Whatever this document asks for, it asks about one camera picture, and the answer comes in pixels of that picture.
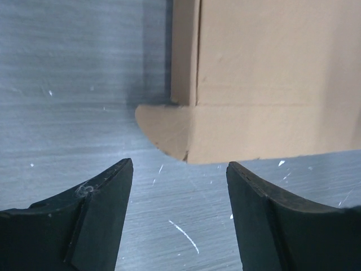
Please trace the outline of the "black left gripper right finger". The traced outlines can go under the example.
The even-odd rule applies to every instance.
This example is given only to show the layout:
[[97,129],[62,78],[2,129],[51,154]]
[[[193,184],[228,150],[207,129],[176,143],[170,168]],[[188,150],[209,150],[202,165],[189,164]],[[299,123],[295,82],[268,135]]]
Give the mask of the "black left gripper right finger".
[[360,269],[360,207],[307,200],[237,162],[226,178],[244,270]]

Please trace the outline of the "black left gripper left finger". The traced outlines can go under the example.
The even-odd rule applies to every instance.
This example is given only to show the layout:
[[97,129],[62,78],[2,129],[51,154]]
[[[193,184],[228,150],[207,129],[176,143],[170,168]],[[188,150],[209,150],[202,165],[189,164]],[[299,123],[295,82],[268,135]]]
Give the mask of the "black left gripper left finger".
[[26,209],[1,211],[2,270],[114,270],[133,180],[122,159]]

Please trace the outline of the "cardboard box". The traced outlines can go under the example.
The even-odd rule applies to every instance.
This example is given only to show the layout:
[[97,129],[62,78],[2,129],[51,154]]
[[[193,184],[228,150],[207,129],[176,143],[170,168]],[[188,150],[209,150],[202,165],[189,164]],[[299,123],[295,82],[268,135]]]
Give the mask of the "cardboard box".
[[175,1],[171,101],[135,118],[190,164],[360,149],[360,2]]

